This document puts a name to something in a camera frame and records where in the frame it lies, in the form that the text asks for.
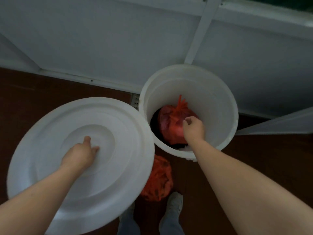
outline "person's left hand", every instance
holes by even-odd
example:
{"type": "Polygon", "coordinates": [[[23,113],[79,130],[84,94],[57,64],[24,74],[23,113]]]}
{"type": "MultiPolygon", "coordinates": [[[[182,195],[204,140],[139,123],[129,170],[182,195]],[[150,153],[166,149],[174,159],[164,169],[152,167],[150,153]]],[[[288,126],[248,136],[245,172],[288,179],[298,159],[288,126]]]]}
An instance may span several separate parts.
{"type": "Polygon", "coordinates": [[[91,138],[85,136],[83,143],[75,144],[62,158],[60,168],[71,168],[83,173],[95,160],[99,146],[91,147],[91,138]]]}

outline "red garbage bag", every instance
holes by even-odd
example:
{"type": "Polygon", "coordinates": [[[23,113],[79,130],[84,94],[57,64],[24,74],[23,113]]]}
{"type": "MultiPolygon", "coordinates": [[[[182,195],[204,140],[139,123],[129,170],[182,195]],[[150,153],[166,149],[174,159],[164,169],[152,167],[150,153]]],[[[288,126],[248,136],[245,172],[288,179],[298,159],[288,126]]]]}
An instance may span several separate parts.
{"type": "Polygon", "coordinates": [[[185,99],[181,102],[182,95],[179,96],[178,104],[174,106],[163,106],[159,112],[158,123],[160,132],[163,135],[165,141],[170,145],[173,144],[187,144],[184,138],[184,132],[182,129],[182,122],[186,117],[198,116],[190,109],[188,109],[188,103],[185,99]]]}
{"type": "Polygon", "coordinates": [[[172,168],[165,158],[154,155],[154,162],[147,184],[140,195],[147,201],[160,201],[173,188],[172,168]]]}

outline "forearm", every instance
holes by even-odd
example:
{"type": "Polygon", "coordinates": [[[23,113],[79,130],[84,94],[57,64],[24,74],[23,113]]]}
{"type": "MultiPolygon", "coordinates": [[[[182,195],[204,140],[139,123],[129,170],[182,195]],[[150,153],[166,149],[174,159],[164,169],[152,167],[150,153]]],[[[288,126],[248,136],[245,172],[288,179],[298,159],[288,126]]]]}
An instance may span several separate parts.
{"type": "Polygon", "coordinates": [[[283,187],[204,140],[191,146],[238,234],[313,234],[313,210],[283,187]]]}
{"type": "Polygon", "coordinates": [[[60,168],[0,206],[0,234],[43,235],[79,172],[60,168]]]}

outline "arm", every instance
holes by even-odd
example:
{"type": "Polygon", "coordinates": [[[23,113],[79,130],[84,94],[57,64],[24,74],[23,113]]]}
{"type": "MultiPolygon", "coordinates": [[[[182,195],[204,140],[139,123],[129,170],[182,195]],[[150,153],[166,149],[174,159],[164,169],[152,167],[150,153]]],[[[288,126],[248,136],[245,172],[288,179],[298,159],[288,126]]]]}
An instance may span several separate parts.
{"type": "Polygon", "coordinates": [[[60,168],[0,206],[0,235],[43,235],[75,180],[94,161],[99,147],[90,137],[73,146],[60,168]]]}
{"type": "Polygon", "coordinates": [[[238,234],[313,234],[313,209],[270,178],[209,145],[199,119],[186,118],[183,129],[238,234]]]}

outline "jeans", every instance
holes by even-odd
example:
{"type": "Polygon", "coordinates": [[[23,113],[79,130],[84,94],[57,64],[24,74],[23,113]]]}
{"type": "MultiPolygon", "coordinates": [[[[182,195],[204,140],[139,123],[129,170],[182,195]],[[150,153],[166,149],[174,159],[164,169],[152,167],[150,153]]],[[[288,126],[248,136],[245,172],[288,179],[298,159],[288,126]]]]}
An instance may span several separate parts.
{"type": "MultiPolygon", "coordinates": [[[[160,235],[184,235],[184,231],[178,222],[177,216],[167,214],[163,217],[161,223],[160,235]]],[[[135,222],[132,213],[128,213],[122,217],[119,222],[117,235],[140,235],[140,229],[135,222]]]]}

